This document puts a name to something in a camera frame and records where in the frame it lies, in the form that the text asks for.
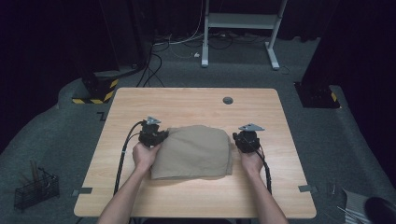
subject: gray carpet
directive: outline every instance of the gray carpet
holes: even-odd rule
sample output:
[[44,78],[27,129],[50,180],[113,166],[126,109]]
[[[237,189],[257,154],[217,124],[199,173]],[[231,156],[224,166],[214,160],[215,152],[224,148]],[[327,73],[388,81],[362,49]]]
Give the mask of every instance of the gray carpet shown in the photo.
[[[224,41],[212,39],[210,44],[221,48]],[[227,49],[210,49],[209,66],[201,68],[201,48],[172,45],[158,52],[162,68],[157,73],[165,87],[227,87],[276,89],[291,134],[298,150],[308,184],[316,186],[313,193],[318,214],[313,219],[291,219],[290,223],[344,223],[344,214],[336,206],[345,206],[346,196],[326,194],[326,182],[335,177],[340,188],[366,196],[380,196],[396,202],[395,189],[381,170],[351,115],[340,87],[331,86],[342,108],[303,108],[293,87],[301,81],[318,44],[301,43],[298,38],[277,40],[276,56],[282,67],[273,71],[266,51],[259,43],[233,43]],[[166,45],[154,50],[164,49]],[[159,60],[152,57],[151,69]],[[120,79],[117,86],[134,87],[141,72]],[[80,80],[66,85],[59,93],[59,102],[32,119],[9,143],[0,155],[0,223],[76,223],[74,215],[77,197],[71,197],[84,180],[101,134],[104,122],[97,112],[107,113],[106,105],[74,105],[71,97]],[[154,77],[152,87],[161,87]],[[31,176],[30,161],[60,177],[59,198],[27,208],[14,210],[14,190],[21,187],[22,174]],[[94,223],[96,218],[83,218],[80,223]]]

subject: white stand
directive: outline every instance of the white stand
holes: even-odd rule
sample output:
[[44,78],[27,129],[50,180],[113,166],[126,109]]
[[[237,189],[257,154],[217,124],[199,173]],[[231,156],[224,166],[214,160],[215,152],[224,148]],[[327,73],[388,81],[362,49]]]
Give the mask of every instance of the white stand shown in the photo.
[[231,14],[231,13],[209,13],[209,0],[206,0],[205,6],[205,29],[204,44],[202,47],[202,67],[209,66],[209,48],[208,48],[208,30],[209,27],[222,28],[245,28],[245,29],[263,29],[273,30],[270,42],[265,42],[268,56],[274,70],[279,69],[274,53],[274,43],[277,31],[282,21],[283,12],[288,0],[282,0],[280,9],[276,15],[258,15],[258,14]]

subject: beige cloth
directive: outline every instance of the beige cloth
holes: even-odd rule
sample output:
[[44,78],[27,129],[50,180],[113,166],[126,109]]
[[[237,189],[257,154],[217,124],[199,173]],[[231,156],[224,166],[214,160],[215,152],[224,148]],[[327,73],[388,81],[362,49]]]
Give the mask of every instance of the beige cloth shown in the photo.
[[203,125],[171,128],[151,167],[152,179],[225,176],[232,173],[230,138]]

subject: table top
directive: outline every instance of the table top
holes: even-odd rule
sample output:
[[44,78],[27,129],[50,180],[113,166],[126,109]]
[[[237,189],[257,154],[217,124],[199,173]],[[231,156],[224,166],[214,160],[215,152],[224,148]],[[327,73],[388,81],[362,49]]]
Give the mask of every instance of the table top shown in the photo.
[[[232,97],[233,103],[223,103]],[[148,116],[159,119],[160,130],[202,124],[224,130],[233,142],[239,127],[254,123],[265,131],[257,132],[271,170],[272,191],[288,218],[316,215],[310,192],[298,186],[306,180],[277,92],[272,89],[226,88],[120,88],[110,107],[106,123],[83,188],[75,214],[99,217],[112,198],[122,145],[128,132]],[[123,163],[120,186],[134,169],[129,142]],[[183,180],[143,180],[132,211],[133,217],[257,217],[253,193],[241,167],[240,156],[232,144],[233,174],[217,178]],[[265,182],[265,171],[261,172]]]

